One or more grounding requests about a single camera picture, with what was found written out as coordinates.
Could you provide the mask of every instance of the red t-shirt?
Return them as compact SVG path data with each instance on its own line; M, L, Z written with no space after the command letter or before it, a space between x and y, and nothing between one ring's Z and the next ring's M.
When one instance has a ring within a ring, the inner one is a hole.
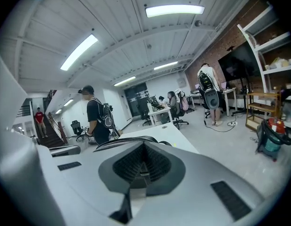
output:
M37 121L38 121L39 123L42 122L43 117L44 117L44 114L43 114L42 112L37 112L37 113L36 113L36 119L37 119Z

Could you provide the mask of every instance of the person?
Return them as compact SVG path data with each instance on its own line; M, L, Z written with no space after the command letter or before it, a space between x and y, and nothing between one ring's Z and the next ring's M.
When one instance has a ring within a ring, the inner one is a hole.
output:
M180 105L177 103L177 99L175 96L175 93L173 91L169 91L167 94L167 97L169 99L169 107L170 107L170 112L172 116L176 116L180 112ZM162 124L166 124L169 121L169 115L168 113L163 113L161 115L161 122Z
M94 137L95 142L100 145L109 140L110 130L101 124L100 113L102 113L103 105L102 103L94 96L94 89L91 85L86 85L82 89L82 97L84 100L88 100L87 104L87 116L90 123L90 128L86 132L88 137Z
M164 106L165 108L167 107L167 101L164 99L163 96L159 96L159 104Z
M203 63L201 69L197 73L197 77L199 76L199 74L201 72L207 74L212 79L212 83L214 85L214 88L217 91L217 93L219 94L219 98L221 98L221 89L222 89L221 82L220 82L215 70L212 67L210 67L208 63ZM222 100L220 100L220 105L216 110L210 110L210 115L211 115L213 126L219 126L222 124L222 121L220 120L220 108L222 106L221 101Z
M38 107L37 110L38 110L38 112L35 115L35 119L36 119L36 122L38 124L40 134L41 134L42 138L44 138L44 136L48 137L46 134L46 126L44 124L44 114L41 111L40 107Z

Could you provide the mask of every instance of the seated person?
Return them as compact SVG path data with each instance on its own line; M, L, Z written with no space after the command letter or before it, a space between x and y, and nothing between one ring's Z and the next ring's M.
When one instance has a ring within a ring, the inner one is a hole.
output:
M200 75L201 72L207 74L212 79L212 83L215 87L215 90L219 94L219 98L221 98L221 90L223 90L223 89L221 87L221 82L220 82L215 70L212 67L210 67L208 65L208 63L203 63L202 68L197 73L197 77ZM220 108L222 107L221 102L222 102L222 100L220 100L220 105L216 110L210 110L210 115L212 118L212 125L213 126L219 126L222 124L222 121L220 120Z
M167 107L167 101L164 99L163 96L159 96L159 104L165 108Z
M167 97L169 99L170 112L171 112L172 116L175 117L178 113L180 113L180 105L177 102L177 98L176 98L173 91L169 91L167 94ZM163 113L161 115L161 122L162 122L162 124L166 124L169 122L168 113Z

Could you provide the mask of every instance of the television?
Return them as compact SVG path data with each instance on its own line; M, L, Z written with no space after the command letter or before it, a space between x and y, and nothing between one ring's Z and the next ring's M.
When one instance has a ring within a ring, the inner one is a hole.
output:
M260 75L255 55L248 42L219 60L226 81Z

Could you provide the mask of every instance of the fluorescent light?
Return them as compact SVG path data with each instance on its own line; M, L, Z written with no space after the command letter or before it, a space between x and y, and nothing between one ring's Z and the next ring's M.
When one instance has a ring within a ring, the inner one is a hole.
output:
M204 7L196 5L164 5L152 8L146 8L147 17L155 17L165 14L175 13L192 13L192 14L203 14Z
M72 101L73 101L73 99L68 100L68 102L66 104L64 104L64 106L69 105Z
M61 70L67 71L70 66L81 56L88 48L98 41L93 34L87 37L78 47L70 54L70 56L63 63Z
M162 69L164 67L171 66L171 65L176 65L177 63L178 63L178 61L172 62L172 63L169 63L169 64L165 64L165 65L161 65L161 66L155 67L154 70Z
M123 83L125 83L125 82L131 81L131 80L134 80L134 79L136 79L135 76L133 76L133 77L131 77L131 78L128 78L128 79L126 79L126 80L124 80L124 81L121 81L121 82L115 84L114 86L121 85L121 84L123 84Z

